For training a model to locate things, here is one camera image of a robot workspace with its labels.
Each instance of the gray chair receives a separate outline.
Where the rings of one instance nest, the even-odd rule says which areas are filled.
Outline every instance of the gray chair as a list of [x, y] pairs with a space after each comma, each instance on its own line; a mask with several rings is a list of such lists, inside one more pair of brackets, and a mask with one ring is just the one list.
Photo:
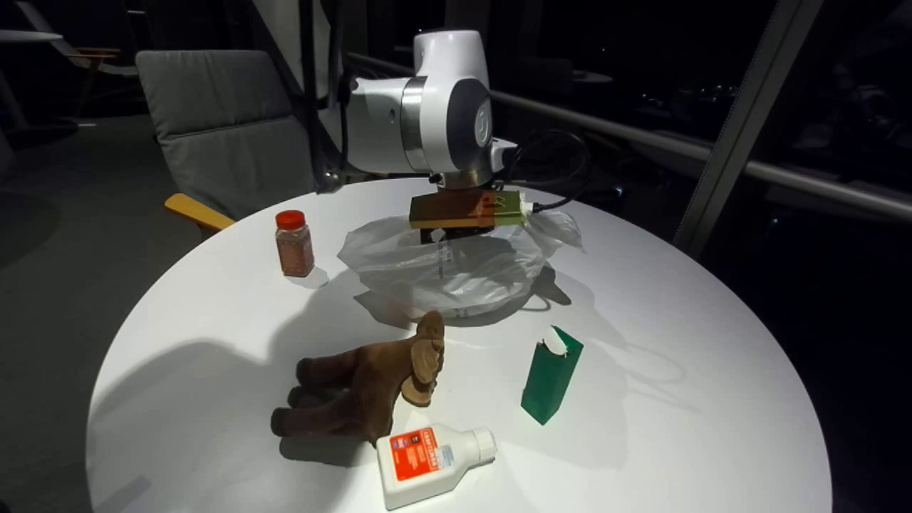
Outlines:
[[179, 193], [209, 229], [316, 189], [308, 130], [265, 52], [139, 52], [139, 82]]

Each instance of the spice jar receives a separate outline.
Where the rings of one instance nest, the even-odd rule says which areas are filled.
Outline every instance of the spice jar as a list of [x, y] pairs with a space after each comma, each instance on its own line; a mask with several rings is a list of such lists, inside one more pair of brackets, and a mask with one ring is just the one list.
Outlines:
[[276, 249], [285, 276], [308, 276], [315, 271], [310, 230], [302, 210], [276, 214]]

